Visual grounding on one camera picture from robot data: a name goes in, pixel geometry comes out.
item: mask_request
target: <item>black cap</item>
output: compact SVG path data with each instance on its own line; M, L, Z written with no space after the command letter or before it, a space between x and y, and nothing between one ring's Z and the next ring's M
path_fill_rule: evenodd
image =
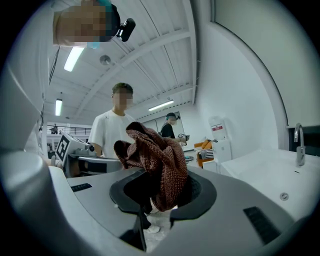
M168 118L168 117L175 117L175 118L176 118L176 115L175 115L174 113L169 113L169 114L166 115L166 117L167 117L167 118Z

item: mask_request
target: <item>drain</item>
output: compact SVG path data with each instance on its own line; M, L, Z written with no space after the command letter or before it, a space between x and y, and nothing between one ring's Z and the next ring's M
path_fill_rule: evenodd
M280 199L282 201L287 201L289 199L289 195L287 193L281 193L280 194Z

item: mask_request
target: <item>railing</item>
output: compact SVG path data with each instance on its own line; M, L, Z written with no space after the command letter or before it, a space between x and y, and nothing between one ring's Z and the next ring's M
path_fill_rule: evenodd
M62 134L62 132L71 135L90 135L91 128L48 125L46 129L46 134Z

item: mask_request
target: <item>white t-shirt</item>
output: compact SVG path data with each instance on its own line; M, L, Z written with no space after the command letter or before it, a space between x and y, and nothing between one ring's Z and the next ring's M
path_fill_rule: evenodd
M126 133L127 126L134 121L128 114L120 116L109 110L95 118L88 141L98 144L105 158L118 159L114 150L115 142L135 142Z

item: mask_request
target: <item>textured cloth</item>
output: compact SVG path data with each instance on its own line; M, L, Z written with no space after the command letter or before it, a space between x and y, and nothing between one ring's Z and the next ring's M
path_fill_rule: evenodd
M144 168L151 177L151 184L146 187L152 187L150 197L155 207L162 212L172 209L178 204L188 177L181 146L139 122L129 124L126 132L135 143L119 140L114 144L124 169Z

